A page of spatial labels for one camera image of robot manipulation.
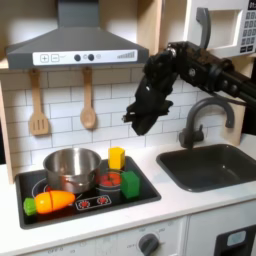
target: green toy block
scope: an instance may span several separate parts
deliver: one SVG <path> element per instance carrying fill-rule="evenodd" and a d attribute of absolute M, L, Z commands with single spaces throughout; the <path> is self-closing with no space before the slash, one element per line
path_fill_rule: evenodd
<path fill-rule="evenodd" d="M 140 179 L 133 171 L 121 174 L 121 191 L 127 199 L 137 197 L 140 194 Z"/>
<path fill-rule="evenodd" d="M 27 216 L 36 214 L 36 204 L 33 198 L 26 198 L 23 204 L 24 211 Z"/>

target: faucet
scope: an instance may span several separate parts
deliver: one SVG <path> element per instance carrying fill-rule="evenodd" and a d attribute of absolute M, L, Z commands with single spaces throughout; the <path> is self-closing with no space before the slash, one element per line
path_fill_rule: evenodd
<path fill-rule="evenodd" d="M 218 105 L 224 108 L 227 113 L 227 128 L 233 128 L 235 125 L 235 114 L 232 107 L 224 100 L 218 98 L 206 98 L 197 102 L 189 111 L 186 128 L 179 134 L 180 145 L 183 148 L 192 149 L 194 142 L 204 140 L 203 125 L 200 125 L 198 131 L 194 131 L 195 117 L 204 107 L 209 105 Z"/>

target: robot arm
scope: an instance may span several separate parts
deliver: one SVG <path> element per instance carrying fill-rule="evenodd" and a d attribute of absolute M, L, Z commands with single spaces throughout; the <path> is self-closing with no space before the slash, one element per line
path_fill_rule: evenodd
<path fill-rule="evenodd" d="M 256 85 L 236 72 L 231 60 L 219 59 L 190 42 L 168 44 L 164 52 L 149 58 L 144 74 L 136 101 L 123 117 L 124 122 L 132 122 L 138 135 L 146 134 L 159 116 L 168 114 L 173 103 L 167 96 L 172 93 L 178 75 L 209 94 L 224 91 L 256 110 Z"/>

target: orange toy carrot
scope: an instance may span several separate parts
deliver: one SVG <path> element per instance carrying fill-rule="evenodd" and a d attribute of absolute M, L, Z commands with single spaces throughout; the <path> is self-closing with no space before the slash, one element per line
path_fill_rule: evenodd
<path fill-rule="evenodd" d="M 24 201 L 24 211 L 27 216 L 39 214 L 48 214 L 67 207 L 74 203 L 76 197 L 74 194 L 65 191 L 50 191 L 42 193 L 33 198 L 26 198 Z"/>

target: gray sink basin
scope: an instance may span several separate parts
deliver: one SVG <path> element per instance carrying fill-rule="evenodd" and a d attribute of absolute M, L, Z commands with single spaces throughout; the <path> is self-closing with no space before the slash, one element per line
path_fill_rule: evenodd
<path fill-rule="evenodd" d="M 164 153 L 157 162 L 178 186 L 191 192 L 256 180 L 256 161 L 230 145 Z"/>

